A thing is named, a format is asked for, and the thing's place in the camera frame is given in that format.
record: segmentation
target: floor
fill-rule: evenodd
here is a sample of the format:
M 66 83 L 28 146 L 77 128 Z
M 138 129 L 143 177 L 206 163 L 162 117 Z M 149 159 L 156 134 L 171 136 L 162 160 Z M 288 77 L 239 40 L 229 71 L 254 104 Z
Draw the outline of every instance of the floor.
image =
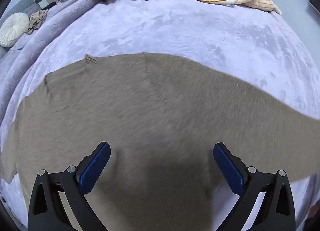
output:
M 320 14 L 309 0 L 273 0 L 282 17 L 309 50 L 320 71 Z

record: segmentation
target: bed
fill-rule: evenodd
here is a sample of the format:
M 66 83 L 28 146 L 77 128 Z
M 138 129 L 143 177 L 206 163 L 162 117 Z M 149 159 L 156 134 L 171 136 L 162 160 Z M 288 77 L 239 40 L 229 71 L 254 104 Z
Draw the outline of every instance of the bed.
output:
M 307 116 L 320 118 L 320 74 L 293 30 L 275 12 L 196 0 L 69 0 L 48 12 L 41 28 L 22 36 L 0 61 L 0 146 L 21 100 L 44 76 L 92 56 L 176 54 L 238 77 Z M 2 194 L 27 225 L 18 174 L 1 179 Z M 320 199 L 320 175 L 291 183 L 298 230 Z M 226 184 L 213 194 L 215 230 L 238 196 Z M 243 230 L 253 223 L 260 194 Z

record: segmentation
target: white round pillow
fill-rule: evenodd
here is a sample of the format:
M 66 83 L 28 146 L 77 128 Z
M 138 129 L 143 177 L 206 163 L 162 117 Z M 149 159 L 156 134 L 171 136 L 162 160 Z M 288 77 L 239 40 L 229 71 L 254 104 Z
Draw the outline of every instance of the white round pillow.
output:
M 8 17 L 0 28 L 0 45 L 11 47 L 28 31 L 30 20 L 25 13 L 14 13 Z

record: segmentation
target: gray sofa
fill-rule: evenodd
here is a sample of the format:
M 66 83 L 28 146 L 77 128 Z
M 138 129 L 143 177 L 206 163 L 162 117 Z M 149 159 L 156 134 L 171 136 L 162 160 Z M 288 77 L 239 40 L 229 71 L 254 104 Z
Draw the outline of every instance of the gray sofa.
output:
M 20 0 L 16 5 L 13 6 L 8 12 L 6 12 L 0 19 L 0 27 L 3 22 L 14 13 L 26 13 L 30 17 L 33 13 L 41 10 L 39 4 L 34 0 Z M 0 59 L 8 52 L 9 48 L 0 46 Z

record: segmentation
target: plush blanket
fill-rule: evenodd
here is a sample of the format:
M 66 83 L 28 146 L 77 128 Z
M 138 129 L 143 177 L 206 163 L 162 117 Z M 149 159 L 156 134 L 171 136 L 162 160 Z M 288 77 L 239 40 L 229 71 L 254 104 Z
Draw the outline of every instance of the plush blanket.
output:
M 194 60 L 320 118 L 318 69 L 275 12 L 196 0 L 70 0 L 50 9 L 40 29 L 20 38 L 0 61 L 1 150 L 18 104 L 46 74 L 83 59 L 86 53 L 113 56 L 143 51 Z M 1 182 L 10 207 L 26 225 L 19 175 L 9 184 Z M 296 187 L 295 202 L 300 198 L 307 208 L 317 196 L 317 185 L 310 184 L 306 199 L 301 186 Z M 303 219 L 302 202 L 296 205 Z

